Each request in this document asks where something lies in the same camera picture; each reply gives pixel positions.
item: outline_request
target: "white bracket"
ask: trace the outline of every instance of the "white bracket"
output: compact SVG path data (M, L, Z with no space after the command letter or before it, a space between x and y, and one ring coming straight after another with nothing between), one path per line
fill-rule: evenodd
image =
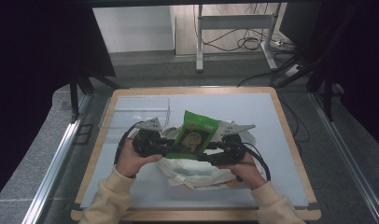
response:
M255 128L255 124L251 125L237 125L234 123L227 124L225 128L222 130L221 135L226 136L226 135L233 135L236 133L241 133L249 129Z
M162 127L158 118L149 119L134 126L137 129L161 132Z

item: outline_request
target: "clear plastic container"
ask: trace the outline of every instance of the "clear plastic container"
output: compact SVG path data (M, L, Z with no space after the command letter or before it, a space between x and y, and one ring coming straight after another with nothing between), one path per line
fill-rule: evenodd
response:
M169 123L168 97L117 97L109 98L99 122L101 129L129 129L139 121L158 118L161 126Z

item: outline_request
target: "cable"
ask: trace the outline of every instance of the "cable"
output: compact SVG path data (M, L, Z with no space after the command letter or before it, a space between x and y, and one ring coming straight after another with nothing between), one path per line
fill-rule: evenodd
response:
M246 14L246 12L251 8L252 5L253 5L253 4L250 3L249 6L248 6L248 8L246 9L246 11L245 11L243 14Z
M115 159L114 159L114 164L117 164L117 162L118 162L120 152L122 150L122 147L123 147L126 139L129 136L129 133L133 130L133 128L136 126L136 124L141 123L141 122L143 122L143 121L139 121L139 122L135 123L134 125L132 125L132 127L129 128L128 131L126 131L126 133L124 133L123 136L120 138L118 146L117 146L117 151L116 151L116 156L115 156Z
M270 87L274 87L274 81L278 78L280 78L281 76L283 76L283 74L285 74L287 72L287 70L290 68L290 66L292 66L293 64L296 64L300 58L301 58L301 54L294 54L294 56L292 56L290 59L288 59L285 63L283 63L278 71L276 71L276 73L274 74L273 77L271 77L271 82L269 84Z
M256 7L254 8L253 14L256 14L256 10L257 10L257 6L258 6L258 5L259 5L259 4L256 3Z
M253 148L257 151L257 153L259 153L259 156L262 158L262 156L261 156L259 150L258 150L254 145L252 145L252 144L250 144L250 143L242 143L242 144L244 144L244 145L249 145L249 146L253 147Z
M264 15L266 14L266 9L268 8L268 3L266 4Z
M302 152L303 152L303 150L302 150L302 146L301 146L301 144L298 142L298 140L296 140L295 138L294 138L294 142L295 142L295 145L297 146L298 153L300 153L300 156L301 156L301 155L302 155Z
M306 143L306 142L308 142L309 139L310 139L310 134L309 134L308 128L306 127L306 125L304 124L304 122L300 119L300 117L294 112L294 110L287 104L286 100L284 99L284 96L280 95L278 97L279 97L280 102L282 102L282 104L289 110L289 112L292 114L292 116L295 119L296 128L295 128L294 133L293 133L294 139L295 139L295 136L298 134L298 131L300 129L300 124L301 124L301 126L306 131L306 137L305 137L304 140L300 140L300 139L295 139L295 140L298 141L298 142L300 142L300 143Z
M194 30L195 30L195 34L196 34L196 36L198 37L198 31L197 31L197 29L196 29L195 5L192 6L192 13L193 13L193 26L194 26ZM238 49L248 49L248 50L256 50L256 49L258 49L258 48L260 47L260 39L257 38L257 37L246 37L246 35L248 34L248 31L251 30L251 29L247 29L246 32L245 32L245 34L244 34L244 37L241 38L241 39L239 39L239 40L237 41L237 48L235 48L235 49L223 49L223 48L220 48L220 47L218 47L218 46L212 44L213 42L216 42L217 40L221 39L222 37L224 37L224 36L226 36L226 35L229 35L229 34L231 34L231 33L233 33L233 32L236 32L236 31L242 31L242 30L244 30L244 29L234 29L234 30L231 30L231 31L229 31L228 33L226 33L226 34L224 34L224 35L221 35L220 37L218 37L218 38L216 38L216 39L214 39L214 40L208 41L208 42L205 42L205 41L202 39L202 43L203 43L204 45L211 46L211 47L213 47L213 48L220 49L220 50L223 50L223 51L228 51L228 52L230 52L230 51L235 51L235 50L238 50ZM248 47L248 46L246 45L246 43L256 43L256 42L259 43L259 44L258 44L256 47L254 47L254 48Z
M257 74L257 75L252 76L252 77L245 78L245 79L243 79L242 81L240 81L236 87L240 87L240 86L242 86L242 84L243 84L244 82L246 82L246 81L248 81L248 80L250 80L250 79L253 79L253 78L255 78L255 77L266 76L266 75L270 75L270 74L272 74L272 73L273 73L273 72L262 73L262 74Z
M264 159L260 156L260 154L258 155L253 150L251 150L250 148L246 147L244 144L242 144L242 145L245 148L246 152L248 152L248 154L250 154L252 157L256 158L256 160L260 162L262 168L265 171L266 180L267 181L271 181L271 172L269 171L269 167L266 164L266 162L264 161Z
M280 62L280 63L285 63L285 62L283 62L283 61L281 61L280 59L278 59L276 56L277 55L280 55L280 54L294 54L294 53L288 53L288 52L276 52L275 54L274 54L274 59L275 60L277 60L278 62Z
M217 10L219 11L219 14L222 15L222 12L218 9L218 4L217 4Z

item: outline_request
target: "gray floor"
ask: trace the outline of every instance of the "gray floor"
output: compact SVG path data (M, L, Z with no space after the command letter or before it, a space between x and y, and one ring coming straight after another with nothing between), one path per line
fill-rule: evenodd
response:
M142 60L132 57L136 63L127 63L127 57L112 55L117 77L111 79L132 88L236 86L246 77L268 71L260 55L206 57L202 74L195 72L193 57L165 55L162 62L161 57L156 60L138 55L136 57ZM270 79L260 76L246 85L267 86ZM299 119L303 122L303 125L299 122L294 137L301 146L302 161L322 211L322 218L311 223L374 223L367 204L311 103L304 87L306 81L307 77L304 77L279 89L278 94L289 106L284 106L284 110L293 132ZM95 93L80 130L80 133L89 134L77 135L39 223L76 223L71 220L70 212L98 134L97 125L105 102L113 92L96 80L92 83ZM21 223L23 220L70 121L68 90L65 86L55 92L52 109L42 129L0 194L0 223ZM332 108L335 125L379 197L379 145L346 111L339 98L334 98Z

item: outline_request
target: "wall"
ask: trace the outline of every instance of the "wall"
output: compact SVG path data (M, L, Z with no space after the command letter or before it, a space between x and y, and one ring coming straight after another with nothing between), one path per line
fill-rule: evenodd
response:
M94 8L109 53L174 49L170 7Z

